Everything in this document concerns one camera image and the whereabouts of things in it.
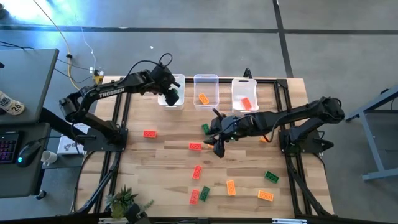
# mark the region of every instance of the computer keyboard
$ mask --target computer keyboard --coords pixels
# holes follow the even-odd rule
[[[15,163],[21,136],[20,131],[0,132],[0,164]]]

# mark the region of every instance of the yellow cable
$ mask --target yellow cable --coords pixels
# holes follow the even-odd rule
[[[40,8],[40,10],[45,14],[45,16],[47,16],[47,18],[50,19],[50,21],[52,22],[52,24],[54,24],[54,26],[57,28],[57,30],[59,31],[59,33],[61,34],[63,40],[65,41],[65,43],[66,43],[66,45],[67,45],[68,54],[71,54],[71,53],[70,53],[70,50],[69,50],[69,44],[68,44],[68,42],[67,42],[65,36],[62,34],[61,30],[60,30],[60,29],[58,28],[58,26],[54,23],[54,21],[50,18],[50,16],[47,15],[47,13],[45,13],[45,11],[40,7],[40,5],[37,4],[36,0],[33,0],[33,2],[36,3],[36,5],[37,5],[37,6]],[[70,82],[72,83],[72,85],[73,85],[77,90],[80,90],[80,88],[77,86],[77,84],[75,83],[75,81],[73,81],[72,76],[71,76],[72,60],[71,60],[70,58],[68,58],[68,64],[69,64],[69,65],[68,65],[68,76],[69,76],[69,80],[70,80]]]

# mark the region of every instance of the mug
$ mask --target mug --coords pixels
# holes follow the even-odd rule
[[[54,152],[44,151],[42,154],[43,165],[48,166],[58,159],[58,155]]]

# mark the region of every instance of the lego brick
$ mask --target lego brick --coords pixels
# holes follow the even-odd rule
[[[191,199],[189,200],[189,204],[196,205],[198,203],[198,197],[199,197],[199,190],[193,189],[191,194]]]
[[[201,174],[201,166],[196,165],[195,169],[193,170],[192,178],[198,180]]]
[[[233,180],[229,180],[226,182],[226,188],[228,190],[228,195],[229,196],[234,196],[236,195],[236,191],[235,191],[235,183]]]
[[[260,137],[260,142],[265,142],[265,143],[267,143],[267,140],[266,140],[263,136],[261,136],[261,137]]]
[[[258,198],[267,200],[267,201],[273,201],[274,200],[274,195],[268,192],[265,192],[263,190],[259,190],[259,195]]]
[[[190,142],[189,143],[189,149],[190,150],[201,151],[201,143]]]
[[[209,131],[210,131],[209,126],[208,126],[207,124],[203,124],[203,125],[201,126],[201,128],[202,128],[202,130],[203,130],[203,132],[204,132],[205,134],[209,133]]]
[[[199,100],[201,101],[201,103],[203,103],[204,105],[209,104],[209,99],[207,98],[207,96],[204,93],[200,93],[199,94]]]
[[[209,195],[210,188],[204,186],[203,190],[201,191],[199,199],[206,202],[207,196]]]
[[[243,108],[245,110],[250,110],[251,109],[251,103],[250,103],[250,101],[249,101],[249,99],[247,97],[243,98],[241,100],[241,102],[242,102]]]
[[[276,176],[275,174],[267,171],[266,174],[264,175],[265,178],[269,179],[272,183],[276,184],[278,183],[279,177]]]
[[[156,138],[156,131],[144,130],[144,138]]]

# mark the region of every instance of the computer mouse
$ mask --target computer mouse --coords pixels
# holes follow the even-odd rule
[[[28,142],[21,151],[19,151],[19,155],[17,158],[17,166],[19,167],[27,167],[34,160],[37,152],[41,147],[41,143],[39,141],[30,141]]]

